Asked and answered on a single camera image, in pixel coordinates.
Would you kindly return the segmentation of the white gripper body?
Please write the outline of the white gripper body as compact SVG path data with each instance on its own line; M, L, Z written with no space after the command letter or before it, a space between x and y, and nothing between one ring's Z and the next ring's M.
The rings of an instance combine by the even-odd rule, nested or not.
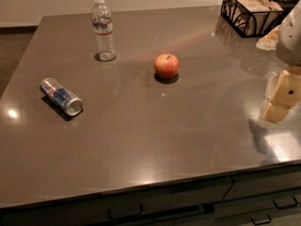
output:
M301 2L283 19L277 35L276 49L281 61L301 66Z

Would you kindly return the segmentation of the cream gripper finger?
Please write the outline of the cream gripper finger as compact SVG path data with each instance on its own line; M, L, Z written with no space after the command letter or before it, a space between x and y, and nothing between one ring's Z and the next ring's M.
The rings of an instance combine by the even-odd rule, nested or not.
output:
M279 25L273 28L267 35L259 39L256 43L258 49L264 51L274 51L277 46Z
M300 101L301 68L272 72L265 90L261 117L271 123L280 123Z

